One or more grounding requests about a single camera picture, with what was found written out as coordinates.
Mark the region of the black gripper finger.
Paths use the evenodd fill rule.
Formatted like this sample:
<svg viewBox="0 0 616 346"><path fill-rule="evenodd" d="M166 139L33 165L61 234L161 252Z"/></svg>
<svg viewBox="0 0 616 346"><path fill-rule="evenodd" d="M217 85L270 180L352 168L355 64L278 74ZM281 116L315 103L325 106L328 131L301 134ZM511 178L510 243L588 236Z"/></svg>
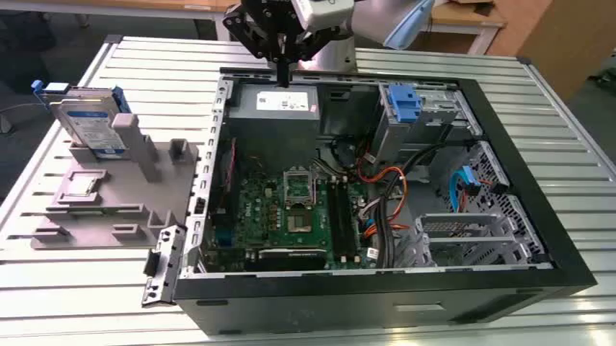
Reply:
<svg viewBox="0 0 616 346"><path fill-rule="evenodd" d="M284 41L284 88L292 81L292 64L308 61L340 33L339 27L331 27L300 39L300 30L289 30Z"/></svg>
<svg viewBox="0 0 616 346"><path fill-rule="evenodd" d="M232 5L228 8L222 23L254 57L268 61L277 73L277 85L284 87L284 53L278 34L265 33L242 5Z"/></svg>

